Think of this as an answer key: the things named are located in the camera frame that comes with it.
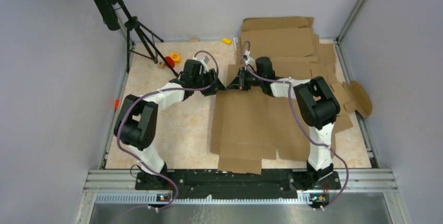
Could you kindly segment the cardboard box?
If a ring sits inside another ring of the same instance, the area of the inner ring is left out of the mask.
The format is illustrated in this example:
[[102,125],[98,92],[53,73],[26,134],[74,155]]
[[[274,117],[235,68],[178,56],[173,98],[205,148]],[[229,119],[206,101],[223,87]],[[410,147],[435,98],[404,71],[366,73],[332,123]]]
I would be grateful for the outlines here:
[[263,169],[304,168],[310,142],[298,125],[287,98],[272,98],[258,87],[216,95],[210,152],[217,168],[260,174]]

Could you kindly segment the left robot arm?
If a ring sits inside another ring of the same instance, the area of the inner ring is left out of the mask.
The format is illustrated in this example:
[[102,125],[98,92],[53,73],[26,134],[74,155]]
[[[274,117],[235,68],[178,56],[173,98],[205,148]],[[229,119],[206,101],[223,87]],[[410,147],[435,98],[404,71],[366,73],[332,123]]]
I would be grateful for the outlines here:
[[117,145],[141,164],[153,188],[161,189],[168,181],[167,165],[154,146],[158,114],[195,92],[211,96],[223,90],[218,74],[217,66],[208,68],[204,61],[187,60],[178,77],[161,88],[143,96],[130,94],[124,98],[114,126]]

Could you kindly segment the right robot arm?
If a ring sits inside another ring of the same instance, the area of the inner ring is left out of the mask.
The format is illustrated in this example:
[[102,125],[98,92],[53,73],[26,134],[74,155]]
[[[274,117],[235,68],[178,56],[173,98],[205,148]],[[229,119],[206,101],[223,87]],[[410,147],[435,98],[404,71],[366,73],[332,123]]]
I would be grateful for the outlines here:
[[301,116],[294,118],[298,125],[305,122],[309,127],[302,131],[310,142],[306,181],[312,188],[321,188],[333,173],[332,132],[341,110],[333,92],[321,76],[307,80],[276,76],[269,57],[254,60],[245,55],[243,61],[244,66],[227,89],[248,91],[260,87],[270,97],[287,98],[293,113],[293,100],[297,101]]

